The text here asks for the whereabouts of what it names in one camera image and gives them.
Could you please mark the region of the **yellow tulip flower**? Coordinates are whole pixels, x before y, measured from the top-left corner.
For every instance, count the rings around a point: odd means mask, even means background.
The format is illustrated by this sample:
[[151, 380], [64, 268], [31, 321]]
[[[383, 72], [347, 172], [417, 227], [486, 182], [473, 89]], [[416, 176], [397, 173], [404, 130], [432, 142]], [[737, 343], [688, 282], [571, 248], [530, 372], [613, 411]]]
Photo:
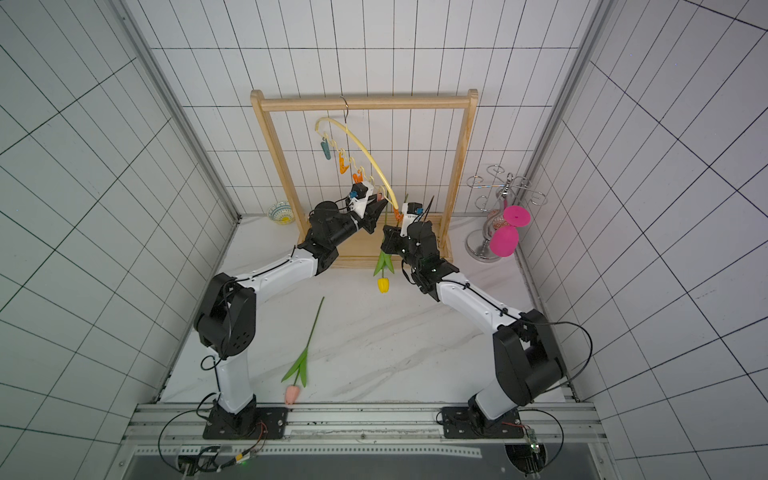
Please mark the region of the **yellow tulip flower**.
[[[397, 223], [395, 220], [395, 224], [393, 225], [394, 232], [397, 235], [400, 235], [400, 223]], [[380, 251], [377, 259], [377, 263], [374, 269], [374, 275], [378, 277], [377, 287], [379, 292], [382, 294], [388, 293], [390, 288], [390, 281], [389, 281], [389, 278], [387, 277], [387, 271], [389, 271], [390, 273], [394, 272], [392, 255], [390, 253], [385, 253], [384, 251]]]

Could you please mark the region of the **pink tulip flower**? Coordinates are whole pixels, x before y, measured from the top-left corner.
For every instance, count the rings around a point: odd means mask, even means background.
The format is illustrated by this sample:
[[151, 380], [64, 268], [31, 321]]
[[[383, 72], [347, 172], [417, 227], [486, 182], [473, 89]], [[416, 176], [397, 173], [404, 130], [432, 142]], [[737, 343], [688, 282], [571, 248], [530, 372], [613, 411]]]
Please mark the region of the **pink tulip flower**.
[[321, 314], [324, 302], [325, 302], [325, 297], [322, 297], [317, 307], [314, 320], [312, 323], [312, 327], [308, 335], [307, 341], [305, 343], [305, 346], [302, 349], [301, 353], [296, 358], [296, 360], [294, 361], [294, 363], [291, 365], [289, 370], [286, 372], [286, 374], [282, 378], [283, 382], [287, 382], [290, 378], [292, 378], [292, 383], [286, 387], [286, 390], [284, 393], [284, 403], [286, 405], [294, 405], [299, 399], [302, 389], [305, 388], [308, 384], [309, 349], [311, 346], [312, 339], [314, 337], [314, 333], [317, 328], [318, 320], [320, 318], [320, 314]]

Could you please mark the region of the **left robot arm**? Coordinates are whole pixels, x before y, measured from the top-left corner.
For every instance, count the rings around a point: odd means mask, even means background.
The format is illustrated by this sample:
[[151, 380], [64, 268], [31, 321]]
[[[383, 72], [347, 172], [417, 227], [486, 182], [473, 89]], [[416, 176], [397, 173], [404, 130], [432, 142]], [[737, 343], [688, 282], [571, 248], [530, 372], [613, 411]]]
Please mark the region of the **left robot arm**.
[[256, 336], [257, 310], [272, 297], [331, 267], [338, 247], [361, 230], [372, 234], [388, 201], [381, 195], [349, 197], [340, 207], [323, 201], [309, 215], [304, 241], [290, 253], [253, 273], [219, 273], [208, 283], [194, 330], [214, 354], [217, 407], [235, 417], [256, 404], [250, 385], [247, 350]]

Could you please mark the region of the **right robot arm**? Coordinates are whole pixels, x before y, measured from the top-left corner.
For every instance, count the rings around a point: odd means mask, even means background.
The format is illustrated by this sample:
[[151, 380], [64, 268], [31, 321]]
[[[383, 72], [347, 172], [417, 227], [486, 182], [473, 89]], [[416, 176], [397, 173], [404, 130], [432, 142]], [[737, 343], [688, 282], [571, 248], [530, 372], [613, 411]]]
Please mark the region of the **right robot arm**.
[[554, 324], [538, 310], [523, 312], [492, 298], [438, 250], [432, 223], [415, 222], [405, 233], [383, 228], [381, 251], [401, 257], [419, 290], [463, 314], [491, 336], [494, 379], [468, 401], [480, 422], [495, 422], [530, 404], [566, 375]]

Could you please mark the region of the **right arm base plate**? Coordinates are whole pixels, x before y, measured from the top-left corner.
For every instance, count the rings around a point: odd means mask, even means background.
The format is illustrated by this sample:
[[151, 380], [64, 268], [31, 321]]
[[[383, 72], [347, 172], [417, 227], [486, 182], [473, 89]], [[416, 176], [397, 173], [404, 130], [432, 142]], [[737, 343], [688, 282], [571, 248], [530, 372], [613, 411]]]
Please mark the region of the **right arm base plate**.
[[489, 420], [475, 407], [443, 407], [435, 420], [442, 427], [446, 439], [522, 439], [525, 435], [525, 427], [517, 410]]

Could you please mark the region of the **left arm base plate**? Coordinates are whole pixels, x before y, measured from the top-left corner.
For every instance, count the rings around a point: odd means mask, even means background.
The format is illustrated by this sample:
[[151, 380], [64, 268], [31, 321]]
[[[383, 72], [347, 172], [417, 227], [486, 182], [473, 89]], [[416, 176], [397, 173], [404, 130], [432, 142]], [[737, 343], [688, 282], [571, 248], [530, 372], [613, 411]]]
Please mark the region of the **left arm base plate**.
[[205, 440], [279, 440], [285, 433], [289, 410], [285, 407], [246, 406], [233, 414], [216, 404], [209, 413]]

